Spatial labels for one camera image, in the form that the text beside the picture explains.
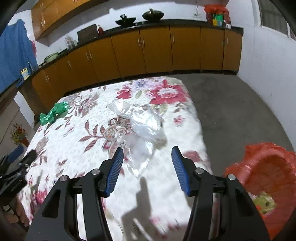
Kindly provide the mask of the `person's left hand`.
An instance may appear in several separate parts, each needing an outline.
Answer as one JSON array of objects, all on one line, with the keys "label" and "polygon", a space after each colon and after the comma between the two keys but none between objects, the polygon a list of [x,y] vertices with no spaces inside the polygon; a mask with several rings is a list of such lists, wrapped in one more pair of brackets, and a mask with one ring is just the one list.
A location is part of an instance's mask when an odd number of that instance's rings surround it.
[{"label": "person's left hand", "polygon": [[28,227],[29,219],[26,215],[23,205],[17,196],[11,201],[11,206],[13,211],[7,211],[5,214],[8,222],[13,224],[20,221],[25,227]]}]

